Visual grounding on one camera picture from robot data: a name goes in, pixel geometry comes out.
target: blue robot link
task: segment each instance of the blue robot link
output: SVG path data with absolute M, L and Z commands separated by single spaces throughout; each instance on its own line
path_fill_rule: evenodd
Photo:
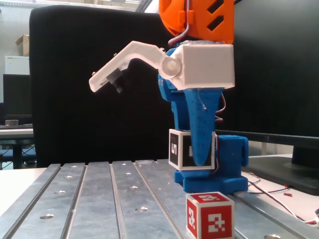
M 175 49 L 169 50 L 166 54 L 170 56 Z M 248 181 L 247 178 L 241 176 L 241 166 L 248 164 L 248 139 L 235 135 L 220 135 L 216 137 L 217 142 L 214 144 L 217 146 L 212 144 L 215 139 L 215 112 L 218 110 L 223 88 L 178 90 L 171 81 L 160 75 L 158 83 L 163 99 L 171 102 L 175 129 L 181 132 L 191 132 L 192 152 L 190 153 L 195 164 L 195 167 L 191 168 L 198 167 L 199 169 L 188 170 L 185 167 L 184 170 L 175 171 L 175 182 L 181 184 L 184 191 L 188 193 L 218 191 L 229 194 L 247 191 Z M 170 153 L 176 152 L 176 148 L 171 148 L 171 145 L 169 148 Z M 214 169 L 201 170 L 200 168 L 205 168 L 210 160 L 209 152 L 212 150 L 215 151 L 211 154 Z

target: red cube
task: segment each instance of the red cube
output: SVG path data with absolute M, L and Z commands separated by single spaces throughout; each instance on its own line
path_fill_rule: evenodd
M 234 239 L 234 201 L 219 192 L 186 194 L 187 230 L 196 239 Z

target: white cabinet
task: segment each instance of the white cabinet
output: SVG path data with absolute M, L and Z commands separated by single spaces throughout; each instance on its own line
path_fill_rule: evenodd
M 30 75 L 28 56 L 5 56 L 5 74 Z

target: cardboard box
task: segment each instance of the cardboard box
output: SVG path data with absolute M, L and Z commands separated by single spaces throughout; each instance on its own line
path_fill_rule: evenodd
M 29 35 L 22 35 L 17 41 L 15 41 L 18 46 L 19 56 L 29 56 L 29 39 Z

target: white cube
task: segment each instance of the white cube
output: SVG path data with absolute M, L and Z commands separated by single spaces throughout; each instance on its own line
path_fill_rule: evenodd
M 234 205 L 219 192 L 186 194 L 186 229 L 195 239 L 234 239 Z
M 170 129 L 168 147 L 169 164 L 177 170 L 215 169 L 215 132 L 212 135 L 207 160 L 203 166 L 197 166 L 193 160 L 190 131 Z
M 190 44 L 179 46 L 171 55 L 182 64 L 171 79 L 179 89 L 231 88 L 235 86 L 234 52 L 231 44 Z

